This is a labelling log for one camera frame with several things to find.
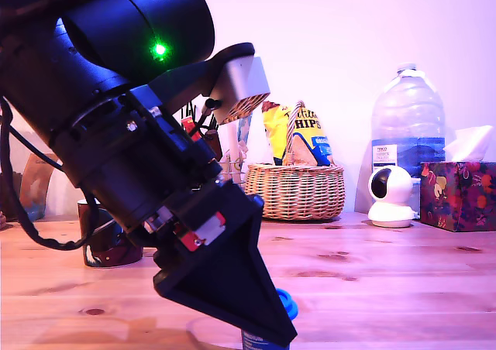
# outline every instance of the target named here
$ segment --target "bottle label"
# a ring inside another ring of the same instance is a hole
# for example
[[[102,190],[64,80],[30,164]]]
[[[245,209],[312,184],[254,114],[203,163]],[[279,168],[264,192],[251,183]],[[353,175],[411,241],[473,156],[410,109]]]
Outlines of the bottle label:
[[[380,166],[398,165],[398,145],[378,145],[372,147],[374,170]]]
[[[407,170],[410,176],[420,178],[423,162],[445,160],[444,146],[444,138],[438,137],[375,139],[372,141],[372,163],[374,169],[397,165]]]
[[[270,342],[264,341],[262,338],[251,335],[242,331],[243,335],[243,350],[289,350],[289,346],[282,348]]]

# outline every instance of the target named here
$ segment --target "robotic arm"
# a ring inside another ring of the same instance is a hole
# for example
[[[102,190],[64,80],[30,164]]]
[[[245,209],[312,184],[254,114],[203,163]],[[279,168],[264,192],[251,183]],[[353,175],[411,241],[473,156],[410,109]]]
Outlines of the robotic arm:
[[[90,204],[157,249],[160,296],[285,347],[296,331],[257,249],[264,203],[172,116],[202,95],[226,124],[270,93],[252,44],[209,58],[214,39],[205,0],[0,0],[2,170],[8,100]]]

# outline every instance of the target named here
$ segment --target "wood grain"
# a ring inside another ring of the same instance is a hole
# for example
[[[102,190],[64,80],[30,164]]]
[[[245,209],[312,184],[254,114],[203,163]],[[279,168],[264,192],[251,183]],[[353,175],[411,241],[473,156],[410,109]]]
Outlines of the wood grain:
[[[80,236],[77,221],[37,227]],[[158,297],[152,249],[135,264],[92,269],[81,250],[47,250],[18,225],[0,243],[3,350],[241,348],[238,328]],[[259,248],[300,309],[291,349],[496,348],[496,232],[376,228],[343,214],[265,221]]]

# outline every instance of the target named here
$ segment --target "blue bottle cap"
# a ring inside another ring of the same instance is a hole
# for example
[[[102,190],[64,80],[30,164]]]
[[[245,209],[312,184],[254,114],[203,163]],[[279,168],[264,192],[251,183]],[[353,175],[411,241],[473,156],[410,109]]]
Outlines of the blue bottle cap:
[[[277,288],[277,292],[279,293],[279,297],[289,315],[289,318],[294,320],[298,316],[298,305],[293,301],[291,295],[285,290]]]

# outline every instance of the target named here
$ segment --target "large plastic water bottle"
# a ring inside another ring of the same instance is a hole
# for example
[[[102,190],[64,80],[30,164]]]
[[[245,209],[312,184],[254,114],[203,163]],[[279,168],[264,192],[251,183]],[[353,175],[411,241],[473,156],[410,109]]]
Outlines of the large plastic water bottle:
[[[435,87],[414,63],[398,68],[398,75],[377,99],[372,114],[372,163],[397,165],[420,186],[422,162],[445,160],[445,114]],[[413,200],[419,212],[419,200]]]

